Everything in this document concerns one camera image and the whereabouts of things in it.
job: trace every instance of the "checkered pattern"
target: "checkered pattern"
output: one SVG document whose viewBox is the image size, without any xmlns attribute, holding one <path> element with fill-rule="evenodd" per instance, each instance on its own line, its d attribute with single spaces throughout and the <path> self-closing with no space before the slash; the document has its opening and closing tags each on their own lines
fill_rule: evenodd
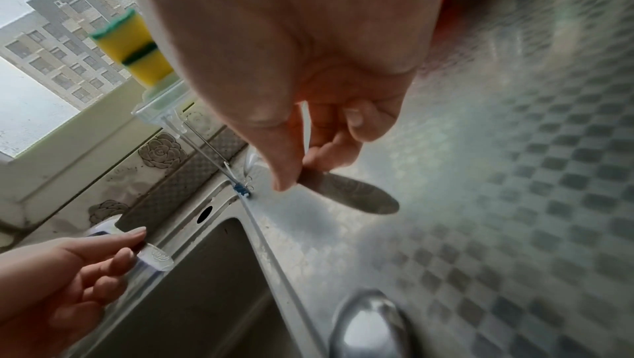
<svg viewBox="0 0 634 358">
<path fill-rule="evenodd" d="M 395 160 L 412 157 L 396 178 L 416 170 L 414 198 L 434 207 L 382 239 L 372 266 L 398 274 L 423 333 L 441 325 L 471 356 L 634 357 L 634 0 L 514 2 L 464 34 L 441 17 L 450 46 L 435 43 L 408 100 L 427 108 L 390 140 Z M 526 81 L 452 92 L 492 40 L 494 69 Z M 464 200 L 447 212 L 454 178 Z"/>
</svg>

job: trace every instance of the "metal rod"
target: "metal rod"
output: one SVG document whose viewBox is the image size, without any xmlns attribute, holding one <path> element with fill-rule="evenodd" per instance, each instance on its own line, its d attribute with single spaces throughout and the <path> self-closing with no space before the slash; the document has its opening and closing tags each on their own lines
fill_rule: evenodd
<svg viewBox="0 0 634 358">
<path fill-rule="evenodd" d="M 216 150 L 216 148 L 212 147 L 211 144 L 209 142 L 207 142 L 207 140 L 202 135 L 200 135 L 200 133 L 198 131 L 196 131 L 192 126 L 190 126 L 185 120 L 183 120 L 183 124 L 185 124 L 185 126 L 187 128 L 189 128 L 194 134 L 196 134 L 200 139 L 202 139 L 203 142 L 205 143 L 205 145 L 210 147 L 212 151 L 216 152 L 216 155 L 220 156 L 222 158 L 223 162 L 229 164 L 229 160 L 226 159 L 224 156 L 222 156 L 222 154 L 220 152 L 218 152 L 218 150 Z"/>
<path fill-rule="evenodd" d="M 223 173 L 225 176 L 227 176 L 227 178 L 233 183 L 233 185 L 240 184 L 240 185 L 243 186 L 243 184 L 241 182 L 239 182 L 238 180 L 236 180 L 236 178 L 234 176 L 232 176 L 231 173 L 229 173 L 224 167 L 222 167 L 221 165 L 219 165 L 216 162 L 214 162 L 213 159 L 207 153 L 205 153 L 205 151 L 203 151 L 203 149 L 201 147 L 199 147 L 198 145 L 196 145 L 195 142 L 193 142 L 191 139 L 189 139 L 189 137 L 187 135 L 181 134 L 181 138 L 190 147 L 194 148 L 196 151 L 198 151 L 198 153 L 200 153 L 201 155 L 206 157 L 207 160 L 209 160 L 214 166 L 216 166 L 218 168 L 218 170 L 220 170 L 221 173 Z"/>
</svg>

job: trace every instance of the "kitchen sink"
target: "kitchen sink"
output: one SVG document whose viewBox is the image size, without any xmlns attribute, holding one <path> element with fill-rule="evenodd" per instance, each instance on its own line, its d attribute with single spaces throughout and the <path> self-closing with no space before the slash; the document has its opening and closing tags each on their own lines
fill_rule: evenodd
<svg viewBox="0 0 634 358">
<path fill-rule="evenodd" d="M 137 265 L 124 301 L 69 356 L 301 356 L 242 223 L 221 215 L 240 205 L 223 188 L 152 240 L 172 255 L 174 269 L 161 274 Z"/>
</svg>

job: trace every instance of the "sponge holder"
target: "sponge holder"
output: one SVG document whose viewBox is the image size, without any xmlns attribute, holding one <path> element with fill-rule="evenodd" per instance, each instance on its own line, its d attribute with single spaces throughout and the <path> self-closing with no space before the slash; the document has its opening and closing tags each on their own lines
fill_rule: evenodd
<svg viewBox="0 0 634 358">
<path fill-rule="evenodd" d="M 198 97 L 191 92 L 189 86 L 175 73 L 172 73 L 161 80 L 155 87 L 143 93 L 143 101 L 135 106 L 132 114 L 145 123 L 171 129 L 176 137 L 182 139 L 213 163 L 231 181 L 234 190 L 238 194 L 245 197 L 250 196 L 246 186 L 238 181 L 230 171 L 229 161 L 182 117 L 183 106 L 193 104 L 197 99 Z M 219 165 L 207 151 L 199 147 L 190 138 L 188 130 L 200 138 L 205 145 L 220 157 L 226 167 Z"/>
</svg>

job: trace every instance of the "fingernail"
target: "fingernail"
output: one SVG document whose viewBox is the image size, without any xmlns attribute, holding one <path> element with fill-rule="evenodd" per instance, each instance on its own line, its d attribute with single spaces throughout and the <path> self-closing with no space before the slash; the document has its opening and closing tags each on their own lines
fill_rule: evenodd
<svg viewBox="0 0 634 358">
<path fill-rule="evenodd" d="M 345 119 L 350 126 L 361 127 L 363 124 L 363 116 L 360 111 L 356 109 L 343 109 L 343 114 L 345 114 Z"/>
<path fill-rule="evenodd" d="M 145 228 L 145 226 L 143 226 L 143 227 L 137 227 L 136 229 L 132 229 L 128 233 L 137 235 L 137 234 L 145 233 L 146 230 L 147 229 Z"/>
</svg>

